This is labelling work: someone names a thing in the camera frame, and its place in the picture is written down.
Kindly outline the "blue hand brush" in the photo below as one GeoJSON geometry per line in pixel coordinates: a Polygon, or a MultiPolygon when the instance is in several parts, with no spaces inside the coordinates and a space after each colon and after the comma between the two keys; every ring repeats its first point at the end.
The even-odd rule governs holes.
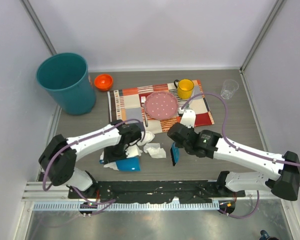
{"type": "Polygon", "coordinates": [[[180,150],[177,147],[175,142],[171,145],[170,154],[171,154],[172,165],[175,166],[180,159],[180,150]]]}

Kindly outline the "blue dustpan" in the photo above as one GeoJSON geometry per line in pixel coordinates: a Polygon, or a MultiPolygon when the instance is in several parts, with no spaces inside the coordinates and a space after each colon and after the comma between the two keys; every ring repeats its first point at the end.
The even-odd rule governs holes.
{"type": "MultiPolygon", "coordinates": [[[[141,170],[139,157],[126,158],[123,160],[117,160],[115,162],[116,162],[118,171],[121,171],[121,172],[139,172],[141,170]]],[[[99,163],[105,165],[104,153],[101,154],[99,163]]]]}

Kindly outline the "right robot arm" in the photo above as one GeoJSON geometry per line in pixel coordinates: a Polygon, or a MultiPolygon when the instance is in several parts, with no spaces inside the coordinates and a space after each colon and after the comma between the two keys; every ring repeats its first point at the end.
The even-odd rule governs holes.
{"type": "Polygon", "coordinates": [[[278,198],[296,201],[300,188],[299,156],[287,151],[277,154],[251,148],[225,136],[175,123],[167,132],[177,148],[189,155],[228,161],[251,169],[251,172],[236,173],[223,171],[219,174],[216,193],[223,198],[239,191],[270,191],[278,198]]]}

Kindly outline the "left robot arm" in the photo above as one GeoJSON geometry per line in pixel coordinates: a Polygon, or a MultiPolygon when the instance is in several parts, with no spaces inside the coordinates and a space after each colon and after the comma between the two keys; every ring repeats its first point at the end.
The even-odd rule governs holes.
{"type": "Polygon", "coordinates": [[[88,171],[76,167],[81,158],[104,148],[114,149],[114,154],[126,156],[126,149],[144,140],[143,124],[133,118],[115,120],[105,127],[77,137],[54,136],[38,159],[44,170],[43,191],[51,186],[66,185],[79,196],[92,199],[98,190],[96,180],[88,171]]]}

